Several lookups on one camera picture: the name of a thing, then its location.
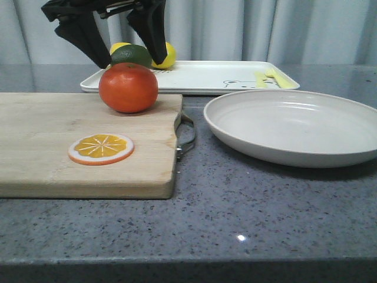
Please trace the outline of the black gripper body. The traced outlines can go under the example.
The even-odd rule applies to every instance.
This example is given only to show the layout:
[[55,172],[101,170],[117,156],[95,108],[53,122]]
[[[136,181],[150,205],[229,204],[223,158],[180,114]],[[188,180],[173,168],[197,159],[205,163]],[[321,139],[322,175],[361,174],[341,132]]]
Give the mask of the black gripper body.
[[147,1],[48,1],[41,9],[50,22],[67,21],[96,12],[101,19],[130,10],[144,10]]

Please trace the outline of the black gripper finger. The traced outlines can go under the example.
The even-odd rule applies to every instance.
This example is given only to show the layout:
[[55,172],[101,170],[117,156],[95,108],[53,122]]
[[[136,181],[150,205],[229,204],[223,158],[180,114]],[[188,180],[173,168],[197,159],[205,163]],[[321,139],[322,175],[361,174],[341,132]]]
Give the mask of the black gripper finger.
[[105,69],[110,64],[110,53],[92,12],[60,17],[55,33],[76,46],[99,68]]
[[156,64],[167,57],[164,29],[166,1],[134,1],[127,20]]

